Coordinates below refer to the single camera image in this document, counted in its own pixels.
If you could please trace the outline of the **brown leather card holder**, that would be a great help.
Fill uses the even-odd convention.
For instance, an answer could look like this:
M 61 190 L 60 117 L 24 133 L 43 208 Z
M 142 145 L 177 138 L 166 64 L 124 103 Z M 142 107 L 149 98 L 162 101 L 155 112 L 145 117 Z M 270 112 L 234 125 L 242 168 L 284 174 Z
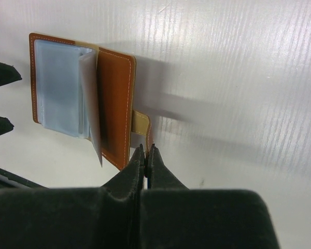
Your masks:
M 133 55 L 39 33 L 29 35 L 32 114 L 35 123 L 89 140 L 99 160 L 122 170 L 131 135 L 153 143 L 150 118 L 133 107 Z

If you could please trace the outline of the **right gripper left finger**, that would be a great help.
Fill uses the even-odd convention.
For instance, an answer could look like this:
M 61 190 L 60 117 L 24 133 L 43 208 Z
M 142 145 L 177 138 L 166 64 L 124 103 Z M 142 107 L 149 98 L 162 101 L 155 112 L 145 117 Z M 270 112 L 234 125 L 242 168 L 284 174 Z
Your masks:
M 139 248 L 145 155 L 101 187 L 1 188 L 0 248 Z

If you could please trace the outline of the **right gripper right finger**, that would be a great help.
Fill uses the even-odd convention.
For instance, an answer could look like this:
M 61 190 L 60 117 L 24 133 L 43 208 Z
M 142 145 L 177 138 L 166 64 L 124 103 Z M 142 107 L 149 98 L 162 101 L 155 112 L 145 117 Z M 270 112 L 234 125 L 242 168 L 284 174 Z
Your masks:
M 244 189 L 189 189 L 151 147 L 140 195 L 141 248 L 279 248 L 263 199 Z

